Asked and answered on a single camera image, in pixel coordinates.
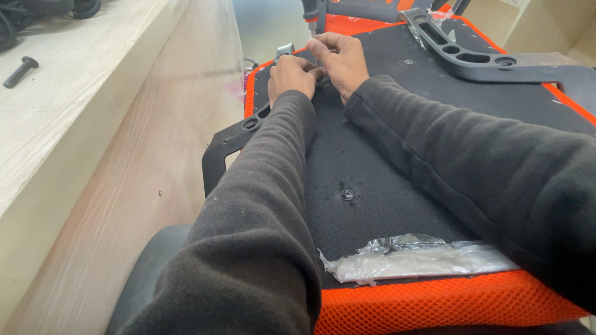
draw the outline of wooden shelf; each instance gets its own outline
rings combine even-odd
[[[0,54],[0,329],[30,286],[188,0],[104,1],[48,18]]]

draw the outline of screw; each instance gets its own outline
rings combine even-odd
[[[343,200],[350,201],[353,198],[354,198],[354,192],[352,192],[352,190],[344,190],[342,192],[342,199]]]
[[[8,79],[4,82],[4,87],[6,88],[13,88],[17,86],[18,81],[30,70],[36,69],[39,67],[39,63],[31,57],[23,57],[23,64],[8,77]]]

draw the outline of person's right hand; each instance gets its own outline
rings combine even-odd
[[[369,78],[362,44],[357,38],[327,32],[311,38],[306,43],[306,49],[327,70],[331,83],[342,96],[343,104]]]

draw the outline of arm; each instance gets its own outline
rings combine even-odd
[[[277,67],[288,62],[281,59]],[[313,332],[321,288],[305,224],[305,152],[316,117],[315,77],[308,82],[270,83],[269,119],[206,199],[153,301],[121,333]]]
[[[588,311],[596,265],[596,141],[428,101],[366,80],[346,117],[425,193]]]

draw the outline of wooden desk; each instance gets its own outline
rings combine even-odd
[[[122,26],[101,39],[125,35],[126,22],[138,24],[127,30],[130,35],[122,38],[121,47],[108,49],[94,38],[81,44],[105,52],[87,70],[61,76],[44,68],[57,55],[30,53],[42,67],[12,91],[0,93],[9,106],[30,100],[19,114],[0,113],[0,139],[11,143],[0,149],[0,160],[6,162],[11,153],[23,158],[0,165],[2,190],[13,190],[16,197],[8,209],[0,207],[5,210],[0,244],[6,234],[15,239],[8,250],[0,245],[0,326],[12,315],[4,334],[102,334],[151,236],[167,225],[192,223],[197,216],[204,200],[201,157],[213,134],[242,118],[242,53],[231,3],[192,0],[187,7],[184,0],[152,2],[153,23],[137,5],[147,2],[107,3],[97,19],[112,15]],[[155,20],[161,20],[158,26]],[[168,36],[159,54],[156,45]],[[13,53],[24,55],[17,49]],[[117,53],[122,56],[119,64],[105,63]],[[68,92],[54,97],[57,104],[44,102],[50,100],[49,92],[40,93],[44,101],[31,97],[31,79],[41,83],[45,78],[47,85],[56,77],[72,82]],[[35,131],[18,131],[30,123]],[[19,174],[24,185],[17,191],[17,183],[5,177]],[[6,196],[1,199],[7,204]],[[19,200],[22,208],[10,214]],[[16,292],[9,304],[7,287]]]

